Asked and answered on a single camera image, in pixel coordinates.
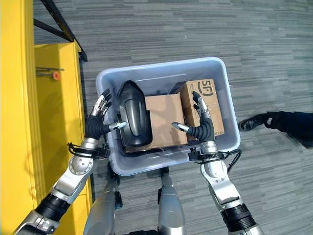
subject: robot forearm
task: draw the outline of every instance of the robot forearm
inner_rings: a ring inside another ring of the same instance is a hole
[[[201,173],[208,181],[211,196],[222,214],[229,235],[264,235],[229,179],[223,161],[202,164]]]
[[[92,151],[98,140],[84,138],[80,149]],[[59,226],[59,221],[77,198],[92,173],[92,158],[73,155],[64,174],[54,184],[48,195],[32,210],[14,231],[15,235],[51,234]]]

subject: black metal bar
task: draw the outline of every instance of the black metal bar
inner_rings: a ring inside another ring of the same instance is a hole
[[[41,21],[39,21],[37,19],[34,19],[34,25],[39,27],[39,28],[42,28],[45,31],[48,31],[48,32],[50,32],[50,33],[52,33],[54,35],[57,35],[57,36],[59,36],[61,38],[64,38],[65,40],[70,41],[70,39],[66,37],[64,32],[62,32],[62,31],[60,31],[60,30],[58,30],[58,29],[56,29],[54,27],[51,27],[51,26],[45,24],[44,22],[41,22]]]
[[[82,46],[77,41],[76,37],[74,36],[73,32],[70,30],[68,24],[64,20],[63,16],[61,15],[59,9],[56,7],[54,2],[52,0],[41,0],[41,2],[45,5],[46,9],[50,13],[50,15],[53,17],[54,21],[58,24],[60,29],[63,31],[64,35],[67,37],[67,40],[70,42],[76,41],[79,47],[81,48],[81,52],[79,55],[82,57],[84,61],[87,61],[87,55],[84,52]]]

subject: gray carpet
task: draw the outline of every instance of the gray carpet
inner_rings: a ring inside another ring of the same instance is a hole
[[[107,68],[217,56],[226,64],[238,120],[265,111],[313,110],[312,0],[56,0],[88,55],[86,111]],[[38,20],[56,26],[38,0]],[[65,42],[40,29],[36,43]],[[313,234],[313,153],[265,127],[241,133],[243,156],[230,178],[268,235]],[[94,173],[94,193],[107,181]],[[194,163],[170,168],[190,235],[226,234]],[[157,228],[157,172],[122,177],[116,234]]]

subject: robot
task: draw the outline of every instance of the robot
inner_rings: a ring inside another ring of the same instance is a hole
[[[107,157],[110,150],[98,147],[99,139],[110,131],[123,128],[126,122],[104,125],[104,116],[111,106],[110,91],[104,91],[94,105],[85,127],[85,136],[80,146],[69,144],[73,154],[68,167],[53,185],[48,195],[38,207],[32,210],[14,231],[14,235],[52,234],[59,221],[83,189],[87,178],[96,167],[97,159]],[[202,97],[193,92],[194,108],[200,116],[200,126],[190,127],[178,122],[172,125],[194,136],[200,142],[200,151],[192,148],[189,160],[201,165],[201,173],[208,182],[209,191],[222,214],[229,235],[263,235],[260,226],[254,221],[236,187],[228,177],[228,172],[238,160],[241,152],[219,152],[214,137],[212,119]],[[223,160],[237,153],[227,167]],[[110,170],[111,180],[92,205],[83,235],[114,235],[115,209],[121,207],[118,191],[119,177]],[[174,189],[168,168],[161,170],[162,187],[158,191],[158,228],[150,231],[136,231],[129,235],[186,235],[185,218],[179,197]]]

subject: yellow metal frame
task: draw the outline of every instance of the yellow metal frame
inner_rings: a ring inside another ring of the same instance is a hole
[[[76,43],[34,47],[33,2],[3,0],[1,10],[1,234],[8,235],[67,167],[66,143],[80,143],[84,112]],[[35,66],[64,68],[60,81]],[[90,182],[55,234],[82,234]]]

